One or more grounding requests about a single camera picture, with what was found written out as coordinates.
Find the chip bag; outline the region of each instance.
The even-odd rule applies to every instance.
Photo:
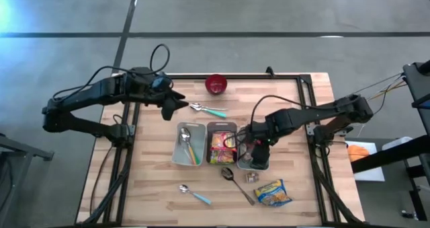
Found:
[[[287,195],[287,191],[282,179],[276,180],[268,185],[254,190],[255,195],[260,203],[269,206],[282,206],[292,201]]]

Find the metal spoon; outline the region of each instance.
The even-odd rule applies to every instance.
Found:
[[[213,114],[213,115],[216,115],[216,116],[218,116],[218,117],[221,117],[221,118],[227,118],[227,115],[226,115],[225,113],[215,111],[215,110],[221,110],[221,109],[215,109],[215,108],[203,107],[203,106],[201,106],[200,104],[197,104],[197,103],[190,104],[189,106],[190,106],[193,110],[197,110],[197,111],[204,110],[204,111],[206,111],[206,112],[208,112],[208,113],[211,113],[211,114]]]
[[[206,204],[209,204],[209,205],[212,204],[212,202],[209,199],[201,196],[200,194],[196,194],[195,192],[192,192],[185,184],[181,184],[179,186],[179,189],[181,190],[181,192],[184,192],[184,193],[189,192],[190,194],[193,194],[196,198],[200,199],[201,201],[205,202]]]
[[[201,109],[203,109],[203,108],[205,108],[205,109],[209,109],[209,110],[223,110],[223,111],[227,111],[228,109],[226,109],[226,108],[209,108],[209,107],[206,107],[206,106],[202,106],[201,104],[199,104],[199,103],[190,103],[189,104],[190,106],[193,106],[194,108],[194,110],[201,110]]]
[[[233,171],[230,169],[230,168],[228,168],[228,167],[223,167],[222,169],[221,169],[221,175],[225,178],[225,179],[227,179],[228,181],[233,181],[234,182],[234,184],[236,184],[236,186],[237,186],[237,188],[239,188],[240,190],[241,190],[241,192],[242,192],[242,194],[243,195],[245,195],[245,197],[247,198],[247,200],[248,200],[248,202],[251,204],[251,205],[254,205],[255,204],[255,201],[245,192],[245,191],[243,191],[243,189],[236,183],[236,181],[234,180],[234,174],[233,174]]]
[[[196,155],[194,155],[194,151],[191,148],[191,144],[189,143],[189,139],[191,138],[191,133],[189,132],[189,130],[186,127],[181,128],[181,138],[182,138],[182,141],[185,141],[185,143],[187,143],[188,151],[190,154],[189,157],[191,159],[191,162],[194,165],[198,165],[200,163],[200,161],[199,161],[199,159],[197,159]]]

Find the food package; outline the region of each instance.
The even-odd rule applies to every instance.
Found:
[[[282,206],[292,201],[282,179],[254,190],[260,203],[268,206]]]
[[[212,135],[210,147],[210,163],[230,164],[234,163],[234,152],[236,152],[236,140],[234,133],[230,131],[218,131]]]

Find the orange object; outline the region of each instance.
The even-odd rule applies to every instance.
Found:
[[[367,157],[368,155],[370,155],[370,153],[364,147],[360,147],[357,145],[348,146],[348,156],[351,162],[357,161],[358,159],[361,159],[363,157]]]

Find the wooden table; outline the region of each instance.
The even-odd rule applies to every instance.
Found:
[[[334,98],[328,74],[311,73],[311,76],[317,104],[332,102]],[[229,80],[226,92],[220,96],[209,95],[203,80],[175,80],[175,91],[187,96],[186,100],[189,102],[199,102],[214,108],[228,108],[226,121],[236,122],[238,126],[249,123],[253,106],[264,95],[275,94],[299,102],[297,83],[281,79]],[[255,120],[262,121],[266,114],[280,108],[291,107],[300,108],[282,100],[268,98],[259,105]],[[122,104],[106,106],[101,122],[113,124],[112,115],[121,115],[122,110]],[[129,115],[131,120],[133,111],[130,111]],[[164,121],[159,109],[141,105],[123,225],[321,224],[303,128],[281,138],[279,143],[271,148],[270,168],[259,172],[259,182],[246,184],[244,179],[246,172],[235,165],[231,167],[239,185],[252,197],[255,197],[254,189],[276,179],[284,179],[288,195],[294,201],[282,207],[249,205],[238,188],[221,177],[219,166],[208,165],[205,161],[200,167],[172,164],[171,155],[175,146],[177,124],[179,122],[207,124],[211,121],[220,119],[205,112],[195,112],[191,108],[182,108],[174,113],[171,121]],[[110,142],[106,139],[98,139],[95,143],[77,217],[78,222],[89,216],[91,191],[101,161],[109,148]],[[95,192],[95,206],[108,189],[113,157],[112,151]],[[353,214],[364,220],[344,144],[337,143],[331,146],[329,161],[336,192]],[[193,191],[208,197],[212,201],[212,206],[204,204],[192,195],[180,193],[178,189],[180,184],[187,184]],[[327,193],[324,195],[327,212],[330,213],[329,197]],[[116,205],[113,206],[113,219],[116,215],[115,207]]]

